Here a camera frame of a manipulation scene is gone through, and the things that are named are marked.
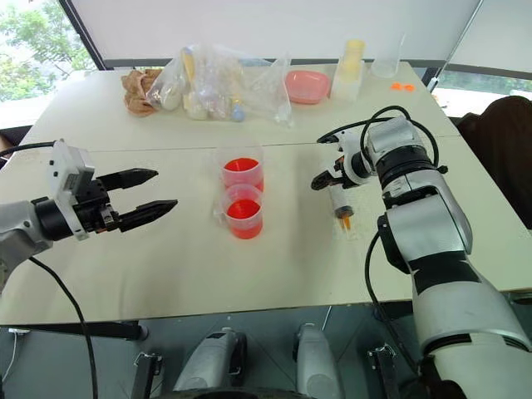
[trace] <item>red liquid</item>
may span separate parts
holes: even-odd
[[[230,170],[232,172],[244,172],[246,170],[253,169],[258,164],[259,162],[252,158],[237,158],[236,160],[230,160],[227,164],[225,164],[224,169]],[[255,185],[255,187],[261,191],[264,191],[264,178],[262,178]]]
[[[231,204],[227,209],[227,215],[234,219],[247,219],[260,211],[260,205],[251,199],[239,199]],[[239,239],[252,239],[263,228],[263,221],[260,220],[256,226],[251,229],[235,229],[231,227],[231,232]]]

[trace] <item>gray robot arm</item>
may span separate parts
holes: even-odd
[[[386,212],[377,227],[388,261],[412,278],[420,373],[433,397],[449,385],[456,397],[529,397],[530,340],[502,295],[470,264],[469,222],[416,128],[404,116],[371,128],[366,155],[356,135],[335,136],[344,156],[313,188],[378,177]]]
[[[119,214],[107,192],[140,185],[157,172],[131,169],[92,179],[93,174],[85,150],[56,141],[47,170],[53,198],[0,204],[0,292],[20,263],[51,248],[54,241],[72,235],[87,239],[92,231],[125,232],[158,219],[177,204],[154,201]]]

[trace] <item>plastic cup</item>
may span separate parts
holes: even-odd
[[[390,37],[390,40],[382,49],[381,54],[375,57],[372,64],[372,74],[378,77],[390,78],[397,74],[399,59],[401,58],[401,47],[405,41],[405,33],[397,37]]]
[[[257,146],[220,147],[216,160],[225,188],[232,185],[253,185],[264,190],[263,152]]]
[[[262,192],[252,185],[232,185],[222,196],[220,207],[231,233],[252,239],[263,228]]]

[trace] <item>small plastic bottle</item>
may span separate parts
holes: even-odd
[[[355,101],[362,84],[365,43],[352,39],[346,42],[343,57],[338,62],[332,81],[331,98],[334,100]]]

